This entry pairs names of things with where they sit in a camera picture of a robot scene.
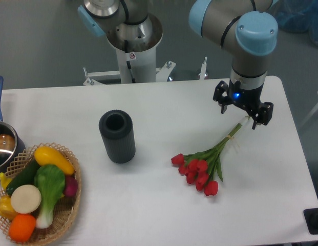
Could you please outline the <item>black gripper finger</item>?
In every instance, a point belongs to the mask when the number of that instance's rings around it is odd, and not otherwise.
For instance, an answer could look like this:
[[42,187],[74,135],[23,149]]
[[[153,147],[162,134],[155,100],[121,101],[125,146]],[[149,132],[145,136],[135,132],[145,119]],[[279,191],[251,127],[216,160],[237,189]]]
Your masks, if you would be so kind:
[[227,110],[227,107],[233,103],[232,98],[228,95],[228,90],[228,84],[221,80],[216,86],[213,94],[213,100],[216,101],[221,107],[221,114],[224,114]]
[[263,102],[260,103],[257,110],[252,115],[253,124],[252,129],[255,130],[257,125],[268,125],[270,120],[272,119],[273,114],[273,103],[271,102]]

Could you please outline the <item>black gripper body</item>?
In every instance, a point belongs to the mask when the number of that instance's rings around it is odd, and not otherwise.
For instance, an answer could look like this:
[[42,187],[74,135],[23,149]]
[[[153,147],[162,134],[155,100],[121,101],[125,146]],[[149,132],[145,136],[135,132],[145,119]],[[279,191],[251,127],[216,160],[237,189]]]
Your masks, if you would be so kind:
[[244,110],[249,116],[252,116],[259,107],[263,85],[255,89],[245,90],[240,88],[240,82],[233,84],[229,81],[228,95],[232,98],[232,105]]

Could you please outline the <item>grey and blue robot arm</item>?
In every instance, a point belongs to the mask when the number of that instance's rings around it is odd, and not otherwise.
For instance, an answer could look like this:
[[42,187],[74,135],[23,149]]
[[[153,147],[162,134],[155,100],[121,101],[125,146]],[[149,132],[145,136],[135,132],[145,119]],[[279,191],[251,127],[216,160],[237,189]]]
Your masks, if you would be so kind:
[[[190,28],[233,56],[229,82],[220,82],[213,99],[222,112],[234,105],[266,125],[273,104],[260,96],[278,24],[267,10],[273,1],[196,1],[188,16]],[[115,48],[121,82],[156,81],[156,48],[163,36],[162,24],[148,11],[147,1],[84,1],[78,15],[96,36],[105,35]]]

